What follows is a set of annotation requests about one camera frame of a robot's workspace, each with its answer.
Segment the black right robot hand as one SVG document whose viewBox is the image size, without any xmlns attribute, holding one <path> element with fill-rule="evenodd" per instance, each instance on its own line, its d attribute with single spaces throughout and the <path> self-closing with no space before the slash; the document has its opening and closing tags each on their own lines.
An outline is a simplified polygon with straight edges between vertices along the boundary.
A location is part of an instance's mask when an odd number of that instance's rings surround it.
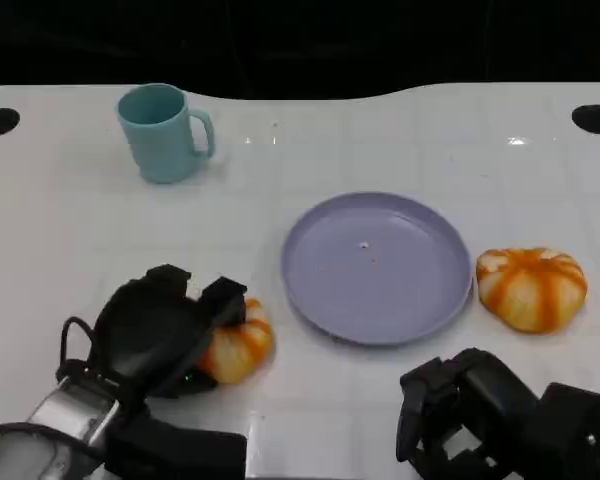
<svg viewBox="0 0 600 480">
<path fill-rule="evenodd" d="M 505 479 L 521 462 L 522 430 L 539 398 L 477 348 L 436 357 L 400 378 L 396 459 L 422 479 Z"/>
</svg>

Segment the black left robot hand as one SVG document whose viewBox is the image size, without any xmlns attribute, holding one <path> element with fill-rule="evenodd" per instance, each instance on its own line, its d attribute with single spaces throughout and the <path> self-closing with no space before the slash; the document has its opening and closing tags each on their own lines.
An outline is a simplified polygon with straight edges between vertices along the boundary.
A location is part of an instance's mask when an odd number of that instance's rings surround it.
<svg viewBox="0 0 600 480">
<path fill-rule="evenodd" d="M 143 398 L 177 398 L 219 385 L 203 356 L 220 328 L 246 323 L 247 287 L 221 276 L 193 299 L 191 277 L 163 264 L 115 291 L 97 317 L 89 353 L 103 376 Z"/>
</svg>

